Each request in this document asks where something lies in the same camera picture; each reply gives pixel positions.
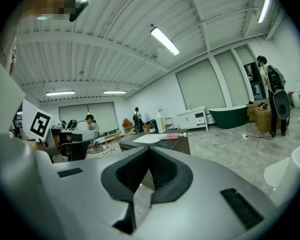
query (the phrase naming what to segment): green bathtub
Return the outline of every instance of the green bathtub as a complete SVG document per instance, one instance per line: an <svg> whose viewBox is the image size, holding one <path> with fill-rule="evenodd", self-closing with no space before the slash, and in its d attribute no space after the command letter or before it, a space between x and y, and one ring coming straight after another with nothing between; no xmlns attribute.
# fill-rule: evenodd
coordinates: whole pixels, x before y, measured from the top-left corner
<svg viewBox="0 0 300 240"><path fill-rule="evenodd" d="M248 105L209 109L216 124L222 129L243 126L247 122Z"/></svg>

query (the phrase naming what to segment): white bottle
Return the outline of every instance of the white bottle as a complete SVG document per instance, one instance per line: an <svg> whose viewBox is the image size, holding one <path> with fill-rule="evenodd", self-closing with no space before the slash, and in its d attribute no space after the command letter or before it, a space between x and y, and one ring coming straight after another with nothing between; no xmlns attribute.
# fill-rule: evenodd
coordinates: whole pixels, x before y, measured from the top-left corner
<svg viewBox="0 0 300 240"><path fill-rule="evenodd" d="M164 133L165 130L165 123L164 123L164 117L161 114L162 110L159 110L157 115L156 115L156 126L158 127L158 132L160 134Z"/></svg>

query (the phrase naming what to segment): stool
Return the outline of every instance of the stool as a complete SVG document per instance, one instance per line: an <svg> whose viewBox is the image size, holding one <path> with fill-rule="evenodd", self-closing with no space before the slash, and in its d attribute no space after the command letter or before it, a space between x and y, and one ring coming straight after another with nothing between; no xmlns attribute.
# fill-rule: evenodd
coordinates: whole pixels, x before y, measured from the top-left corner
<svg viewBox="0 0 300 240"><path fill-rule="evenodd" d="M172 117L165 118L164 121L165 121L164 127L165 127L165 129L166 129L167 131L170 131L170 130L168 129L168 127L173 126L173 128L175 128L174 121L172 120Z"/></svg>

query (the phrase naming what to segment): floor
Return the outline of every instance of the floor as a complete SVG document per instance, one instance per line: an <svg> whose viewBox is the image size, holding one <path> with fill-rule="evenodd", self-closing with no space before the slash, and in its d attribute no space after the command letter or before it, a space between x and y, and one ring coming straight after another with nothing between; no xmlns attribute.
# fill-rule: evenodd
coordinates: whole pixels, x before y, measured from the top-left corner
<svg viewBox="0 0 300 240"><path fill-rule="evenodd" d="M273 189L266 183L264 171L269 166L291 156L292 151L300 146L300 109L291 111L290 124L286 136L278 130L272 140L249 137L244 140L242 134L258 136L259 131L254 122L232 128L221 129L216 125L205 129L189 131L189 146L192 156L208 159L219 163L246 181L258 187L270 196ZM108 142L111 149L99 155L90 155L88 158L108 156L120 153L117 140ZM140 185L134 194L134 210L136 225L140 225L150 211L150 197L153 191Z"/></svg>

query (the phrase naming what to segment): white corrugated ceiling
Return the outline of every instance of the white corrugated ceiling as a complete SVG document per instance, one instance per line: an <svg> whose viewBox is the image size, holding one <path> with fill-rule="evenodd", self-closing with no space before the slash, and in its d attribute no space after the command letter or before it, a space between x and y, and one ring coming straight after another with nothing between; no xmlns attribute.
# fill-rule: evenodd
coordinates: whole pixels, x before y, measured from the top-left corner
<svg viewBox="0 0 300 240"><path fill-rule="evenodd" d="M13 77L40 102L126 96L175 67L224 44L268 34L279 4L257 24L264 0L88 0L75 22L23 20ZM151 34L160 28L180 50L174 56ZM47 97L45 92L74 90Z"/></svg>

